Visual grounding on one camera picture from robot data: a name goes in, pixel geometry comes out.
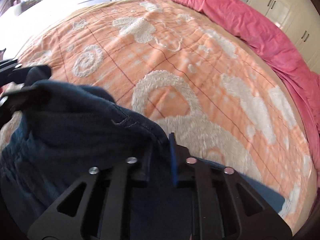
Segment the bed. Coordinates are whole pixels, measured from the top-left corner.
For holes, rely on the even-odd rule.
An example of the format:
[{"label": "bed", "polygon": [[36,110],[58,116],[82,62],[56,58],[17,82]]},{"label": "bed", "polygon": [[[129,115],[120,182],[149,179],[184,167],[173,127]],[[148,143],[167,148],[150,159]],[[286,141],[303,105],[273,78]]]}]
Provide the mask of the bed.
[{"label": "bed", "polygon": [[[279,214],[293,233],[308,218],[320,168],[318,76],[241,1],[93,5],[34,36],[18,56],[24,66],[49,64],[56,80],[103,87],[117,104],[175,132],[192,155],[279,192]],[[1,130],[0,150],[19,118]]]}]

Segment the red object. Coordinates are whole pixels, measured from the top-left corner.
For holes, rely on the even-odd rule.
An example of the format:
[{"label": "red object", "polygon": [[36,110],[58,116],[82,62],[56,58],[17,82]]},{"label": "red object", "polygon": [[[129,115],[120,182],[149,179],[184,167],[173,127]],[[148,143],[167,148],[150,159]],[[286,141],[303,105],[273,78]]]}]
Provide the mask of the red object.
[{"label": "red object", "polygon": [[239,0],[172,0],[207,15],[259,55],[281,78],[302,118],[320,186],[320,76],[311,72],[289,38]]}]

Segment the pink comforter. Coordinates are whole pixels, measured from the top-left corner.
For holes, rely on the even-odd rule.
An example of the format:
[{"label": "pink comforter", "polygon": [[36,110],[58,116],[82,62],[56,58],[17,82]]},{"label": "pink comforter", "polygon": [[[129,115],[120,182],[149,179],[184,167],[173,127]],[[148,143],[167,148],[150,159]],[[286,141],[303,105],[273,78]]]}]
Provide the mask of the pink comforter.
[{"label": "pink comforter", "polygon": [[320,186],[319,75],[311,72],[289,38],[270,20],[239,0],[172,0],[204,13],[239,37],[277,73],[300,112]]}]

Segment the blue fabric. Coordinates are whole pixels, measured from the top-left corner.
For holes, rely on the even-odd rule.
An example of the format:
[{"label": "blue fabric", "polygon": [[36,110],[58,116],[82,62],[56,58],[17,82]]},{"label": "blue fabric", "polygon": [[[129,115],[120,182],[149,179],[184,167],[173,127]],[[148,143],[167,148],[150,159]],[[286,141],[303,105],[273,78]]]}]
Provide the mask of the blue fabric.
[{"label": "blue fabric", "polygon": [[[189,239],[191,194],[189,189],[173,187],[164,131],[142,115],[117,106],[101,88],[48,80],[35,85],[50,91],[52,98],[45,106],[23,112],[0,159],[1,192],[21,230],[26,233],[90,167],[110,168],[151,140],[150,183],[134,191],[131,238]],[[260,192],[268,198],[270,191]]]}]

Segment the drawer handle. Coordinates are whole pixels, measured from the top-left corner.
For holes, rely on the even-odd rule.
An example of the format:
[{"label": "drawer handle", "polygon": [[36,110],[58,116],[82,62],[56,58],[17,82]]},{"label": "drawer handle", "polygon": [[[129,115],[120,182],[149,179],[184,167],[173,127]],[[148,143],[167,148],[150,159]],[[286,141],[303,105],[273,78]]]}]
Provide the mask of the drawer handle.
[{"label": "drawer handle", "polygon": [[304,38],[304,36],[306,36],[307,34],[307,31],[304,32],[304,35],[301,37],[302,39]]},{"label": "drawer handle", "polygon": [[270,6],[270,3],[271,3],[271,2],[272,2],[272,0],[270,0],[270,1],[269,1],[269,3],[268,3],[268,7]]},{"label": "drawer handle", "polygon": [[273,2],[273,5],[272,5],[272,7],[271,7],[271,10],[272,10],[273,7],[275,6],[275,4],[276,4],[276,1]]},{"label": "drawer handle", "polygon": [[309,36],[310,36],[310,34],[308,33],[308,35],[307,35],[306,39],[305,39],[303,42],[306,42],[306,41],[307,41],[307,39],[309,38]]}]

